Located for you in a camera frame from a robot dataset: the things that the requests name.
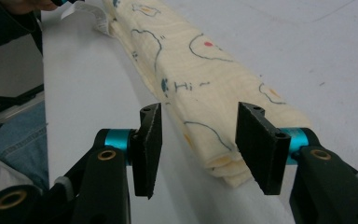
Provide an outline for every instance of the screw hole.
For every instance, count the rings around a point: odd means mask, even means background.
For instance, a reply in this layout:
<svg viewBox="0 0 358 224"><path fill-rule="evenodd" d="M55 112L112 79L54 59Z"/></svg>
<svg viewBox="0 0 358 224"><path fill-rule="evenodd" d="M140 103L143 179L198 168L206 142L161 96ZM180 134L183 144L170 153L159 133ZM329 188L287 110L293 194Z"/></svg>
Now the screw hole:
<svg viewBox="0 0 358 224"><path fill-rule="evenodd" d="M109 161L112 160L116 156L116 152L114 150L105 150L98 154L98 159L100 161Z"/></svg>
<svg viewBox="0 0 358 224"><path fill-rule="evenodd" d="M312 154L314 157L320 159L320 160L324 160L324 161L330 161L331 160L331 155L328 154L325 151L319 150L319 149L313 149L310 154Z"/></svg>
<svg viewBox="0 0 358 224"><path fill-rule="evenodd" d="M27 191L20 189L0 198L0 210L6 210L20 204L27 197Z"/></svg>

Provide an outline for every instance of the red dot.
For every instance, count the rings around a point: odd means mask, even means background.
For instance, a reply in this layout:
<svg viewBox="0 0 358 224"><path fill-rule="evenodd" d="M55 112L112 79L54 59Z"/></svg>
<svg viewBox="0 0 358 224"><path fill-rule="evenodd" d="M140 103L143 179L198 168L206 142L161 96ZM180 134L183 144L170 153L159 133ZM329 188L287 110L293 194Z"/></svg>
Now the red dot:
<svg viewBox="0 0 358 224"><path fill-rule="evenodd" d="M213 43L206 41L206 42L204 43L204 45L205 45L206 47L211 47L211 46L213 46Z"/></svg>

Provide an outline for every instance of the cream towel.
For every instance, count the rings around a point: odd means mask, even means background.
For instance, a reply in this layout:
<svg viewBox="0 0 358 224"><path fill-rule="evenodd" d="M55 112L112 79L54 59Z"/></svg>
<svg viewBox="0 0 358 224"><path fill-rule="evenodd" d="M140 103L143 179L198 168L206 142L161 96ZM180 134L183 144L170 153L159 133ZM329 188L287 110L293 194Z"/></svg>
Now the cream towel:
<svg viewBox="0 0 358 224"><path fill-rule="evenodd" d="M251 177L236 144L238 102L262 106L276 127L309 127L210 38L159 0L103 0L145 85L168 109L201 165L237 187Z"/></svg>

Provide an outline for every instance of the blue jeans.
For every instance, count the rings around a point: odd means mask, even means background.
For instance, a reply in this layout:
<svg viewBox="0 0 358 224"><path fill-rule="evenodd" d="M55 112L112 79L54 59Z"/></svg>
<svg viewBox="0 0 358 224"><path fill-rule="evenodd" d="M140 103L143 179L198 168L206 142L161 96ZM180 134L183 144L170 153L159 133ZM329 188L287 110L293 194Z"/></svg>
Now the blue jeans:
<svg viewBox="0 0 358 224"><path fill-rule="evenodd" d="M45 103L20 113L0 128L0 161L48 190Z"/></svg>

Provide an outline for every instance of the white surface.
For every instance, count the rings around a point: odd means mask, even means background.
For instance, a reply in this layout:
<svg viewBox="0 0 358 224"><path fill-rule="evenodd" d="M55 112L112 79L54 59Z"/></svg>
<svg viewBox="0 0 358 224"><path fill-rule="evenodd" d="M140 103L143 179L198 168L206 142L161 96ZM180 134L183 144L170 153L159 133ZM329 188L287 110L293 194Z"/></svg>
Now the white surface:
<svg viewBox="0 0 358 224"><path fill-rule="evenodd" d="M358 1L167 4L308 114L322 145L358 169ZM138 128L139 109L156 102L118 41L92 30L91 15L60 21L66 7L42 15L50 182L100 129ZM132 223L293 222L280 202L287 207L294 167L280 201L254 181L230 189L198 166L165 113L163 131L156 195L131 193Z"/></svg>

